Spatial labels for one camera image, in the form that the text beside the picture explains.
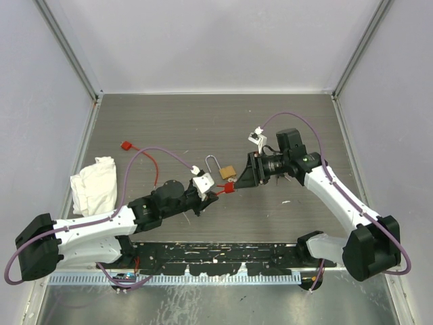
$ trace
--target white scrap on table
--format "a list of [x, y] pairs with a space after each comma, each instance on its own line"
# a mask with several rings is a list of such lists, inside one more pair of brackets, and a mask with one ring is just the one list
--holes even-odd
[[114, 209], [117, 199], [116, 165], [111, 157], [95, 158], [96, 163], [71, 176], [74, 214], [88, 217]]

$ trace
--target orange wire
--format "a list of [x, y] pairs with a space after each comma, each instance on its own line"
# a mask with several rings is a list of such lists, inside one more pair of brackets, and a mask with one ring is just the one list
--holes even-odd
[[[132, 149], [136, 149], [136, 151], [139, 151], [139, 150], [140, 150], [140, 149], [137, 148], [136, 146], [131, 146], [131, 148], [132, 148]], [[154, 165], [155, 165], [155, 168], [156, 168], [156, 177], [155, 177], [155, 183], [154, 183], [154, 186], [156, 187], [156, 184], [158, 183], [158, 177], [159, 177], [159, 175], [160, 175], [160, 170], [159, 170], [159, 168], [158, 168], [158, 163], [156, 162], [155, 158], [152, 157], [152, 156], [150, 156], [147, 152], [142, 152], [142, 154], [144, 154], [145, 156], [149, 157], [149, 159], [150, 159], [151, 161], [154, 162]]]

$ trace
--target red cable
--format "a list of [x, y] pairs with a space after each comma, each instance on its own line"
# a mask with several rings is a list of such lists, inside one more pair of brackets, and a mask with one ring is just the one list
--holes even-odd
[[[132, 143], [125, 141], [122, 143], [121, 145], [122, 149], [124, 150], [129, 150], [130, 148], [135, 149], [136, 151], [139, 151], [140, 149], [137, 148], [136, 146], [133, 146]], [[155, 165], [155, 169], [156, 169], [156, 177], [155, 177], [155, 182], [154, 182], [154, 187], [156, 187], [156, 184], [158, 183], [158, 177], [160, 175], [160, 170], [158, 168], [158, 163], [156, 162], [155, 158], [150, 156], [147, 152], [142, 152], [142, 154], [144, 154], [145, 156], [147, 156], [151, 161], [154, 162]]]

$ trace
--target robotic arm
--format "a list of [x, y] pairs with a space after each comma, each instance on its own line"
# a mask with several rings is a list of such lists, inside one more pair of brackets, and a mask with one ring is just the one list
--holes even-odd
[[[272, 175], [287, 173], [317, 195], [348, 234], [348, 239], [318, 231], [300, 237], [296, 252], [303, 263], [316, 265], [317, 259], [327, 259], [344, 265], [353, 278], [364, 281], [401, 262], [401, 252], [395, 244], [400, 241], [397, 221], [392, 216], [378, 217], [341, 183], [329, 166], [323, 168], [320, 154], [306, 152], [298, 130], [278, 132], [280, 151], [272, 155], [263, 152], [266, 137], [261, 132], [251, 133], [249, 139], [258, 145], [258, 151], [248, 154], [246, 168], [235, 182], [235, 189], [266, 184]], [[134, 248], [128, 235], [152, 230], [163, 219], [188, 210], [198, 216], [218, 200], [211, 191], [214, 181], [210, 174], [197, 167], [192, 173], [195, 177], [186, 190], [181, 183], [171, 180], [115, 212], [68, 220], [39, 215], [16, 238], [23, 281], [42, 278], [57, 267], [94, 266], [96, 261], [130, 263]], [[366, 215], [374, 216], [374, 222], [366, 219]], [[396, 242], [385, 236], [380, 227]]]

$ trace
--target brass padlock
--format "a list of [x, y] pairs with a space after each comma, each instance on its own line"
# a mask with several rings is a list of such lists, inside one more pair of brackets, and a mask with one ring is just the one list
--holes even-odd
[[221, 177], [224, 180], [227, 180], [229, 178], [236, 178], [236, 171], [233, 168], [233, 166], [227, 166], [227, 167], [221, 168], [221, 166], [220, 166], [217, 158], [214, 155], [212, 155], [212, 154], [210, 154], [209, 156], [207, 156], [206, 160], [205, 160], [206, 161], [206, 166], [208, 167], [208, 170], [209, 170], [209, 173], [212, 173], [212, 171], [210, 170], [210, 167], [209, 167], [209, 164], [208, 164], [208, 158], [213, 158], [215, 160], [215, 162], [217, 163], [216, 165], [219, 168], [219, 173], [220, 173]]

